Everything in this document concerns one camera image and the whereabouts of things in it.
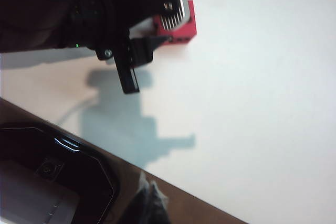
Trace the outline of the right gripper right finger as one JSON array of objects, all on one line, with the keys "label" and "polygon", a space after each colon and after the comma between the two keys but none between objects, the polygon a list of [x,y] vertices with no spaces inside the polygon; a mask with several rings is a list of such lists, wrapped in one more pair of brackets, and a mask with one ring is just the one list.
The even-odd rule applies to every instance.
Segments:
[{"label": "right gripper right finger", "polygon": [[169,199],[160,191],[155,181],[151,181],[150,189],[148,223],[171,223],[167,213]]}]

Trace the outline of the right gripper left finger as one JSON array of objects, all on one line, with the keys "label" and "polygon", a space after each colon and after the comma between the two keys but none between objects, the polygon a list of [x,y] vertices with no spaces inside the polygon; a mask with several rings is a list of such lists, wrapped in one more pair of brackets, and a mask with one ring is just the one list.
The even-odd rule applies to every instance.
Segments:
[{"label": "right gripper left finger", "polygon": [[146,207],[149,200],[150,184],[142,171],[139,176],[138,189],[122,215],[122,223],[144,223]]}]

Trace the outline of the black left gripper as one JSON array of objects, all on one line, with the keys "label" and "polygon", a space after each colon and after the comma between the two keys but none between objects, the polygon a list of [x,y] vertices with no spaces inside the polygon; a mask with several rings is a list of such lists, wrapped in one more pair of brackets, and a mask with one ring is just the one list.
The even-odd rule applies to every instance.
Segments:
[{"label": "black left gripper", "polygon": [[135,68],[153,61],[155,49],[169,36],[131,38],[128,28],[119,28],[112,18],[105,18],[97,25],[98,39],[95,53],[101,61],[114,60],[123,93],[140,92]]}]

